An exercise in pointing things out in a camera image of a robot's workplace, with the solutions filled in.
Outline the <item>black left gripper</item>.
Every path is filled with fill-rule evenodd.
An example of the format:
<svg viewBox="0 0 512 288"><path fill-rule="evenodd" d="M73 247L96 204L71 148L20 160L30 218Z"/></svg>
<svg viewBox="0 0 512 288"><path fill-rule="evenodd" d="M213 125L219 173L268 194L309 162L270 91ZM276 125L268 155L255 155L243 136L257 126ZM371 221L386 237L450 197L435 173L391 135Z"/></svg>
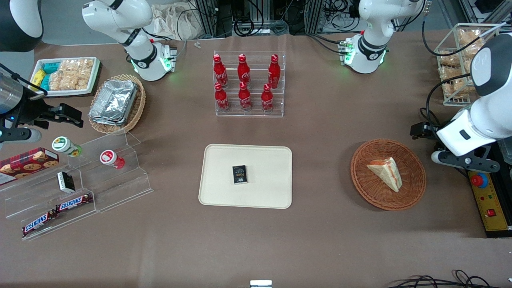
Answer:
<svg viewBox="0 0 512 288"><path fill-rule="evenodd" d="M411 137L415 139L438 139L437 126L432 126L430 122L419 122L411 126Z"/></svg>

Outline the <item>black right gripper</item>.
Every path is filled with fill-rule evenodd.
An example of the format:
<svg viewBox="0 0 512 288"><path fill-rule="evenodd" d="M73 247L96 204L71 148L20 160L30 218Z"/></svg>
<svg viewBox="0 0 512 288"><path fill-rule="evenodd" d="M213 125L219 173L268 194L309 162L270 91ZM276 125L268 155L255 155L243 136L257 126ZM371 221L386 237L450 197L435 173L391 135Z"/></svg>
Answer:
<svg viewBox="0 0 512 288"><path fill-rule="evenodd" d="M22 124L39 126L43 129L47 129L48 125L42 124L42 122L61 122L74 125L77 128L84 127L81 111L68 104L61 103L58 116L51 111L53 108L53 106L46 104L44 100L28 100L22 108Z"/></svg>

